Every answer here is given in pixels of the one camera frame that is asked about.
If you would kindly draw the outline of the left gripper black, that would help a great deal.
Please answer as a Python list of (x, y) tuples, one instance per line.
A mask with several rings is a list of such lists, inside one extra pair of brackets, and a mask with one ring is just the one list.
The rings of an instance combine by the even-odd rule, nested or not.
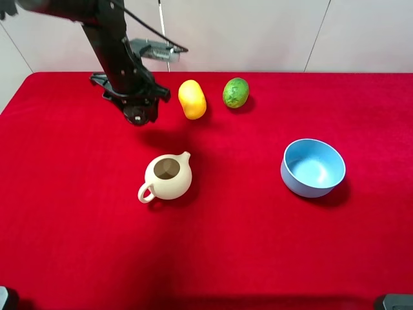
[(102, 97), (112, 102), (128, 122), (155, 122), (158, 117), (159, 101), (170, 100), (170, 90), (157, 83), (143, 83), (130, 93), (121, 93), (111, 86), (106, 74), (94, 72), (90, 76), (93, 86), (99, 85)]

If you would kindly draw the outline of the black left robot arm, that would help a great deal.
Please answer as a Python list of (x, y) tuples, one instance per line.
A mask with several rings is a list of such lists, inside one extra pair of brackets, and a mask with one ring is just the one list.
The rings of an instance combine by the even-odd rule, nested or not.
[(155, 81), (142, 59), (170, 61), (175, 50), (147, 39), (129, 40), (122, 1), (1, 1), (1, 19), (16, 15), (17, 7), (81, 23), (103, 68), (90, 76), (91, 83), (103, 88), (103, 97), (131, 124), (157, 119), (159, 102), (170, 99), (170, 90)]

